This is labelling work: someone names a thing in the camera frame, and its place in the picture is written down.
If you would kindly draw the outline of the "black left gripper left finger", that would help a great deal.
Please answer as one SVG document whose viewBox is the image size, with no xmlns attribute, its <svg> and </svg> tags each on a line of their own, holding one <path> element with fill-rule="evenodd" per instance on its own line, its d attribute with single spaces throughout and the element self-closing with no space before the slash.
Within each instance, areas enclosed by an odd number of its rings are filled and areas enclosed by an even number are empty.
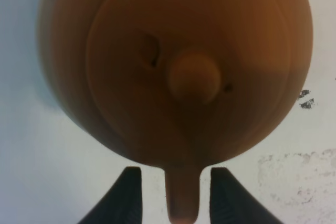
<svg viewBox="0 0 336 224">
<path fill-rule="evenodd" d="M 139 167 L 126 167 L 110 190 L 80 224 L 142 223 L 142 175 Z"/>
</svg>

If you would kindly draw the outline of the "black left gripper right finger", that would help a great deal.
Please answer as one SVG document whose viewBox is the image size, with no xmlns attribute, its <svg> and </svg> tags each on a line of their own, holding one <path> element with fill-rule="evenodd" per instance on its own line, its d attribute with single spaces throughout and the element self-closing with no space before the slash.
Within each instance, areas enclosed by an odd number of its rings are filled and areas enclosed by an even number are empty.
<svg viewBox="0 0 336 224">
<path fill-rule="evenodd" d="M 209 215 L 212 224 L 281 224 L 227 168 L 211 169 Z"/>
</svg>

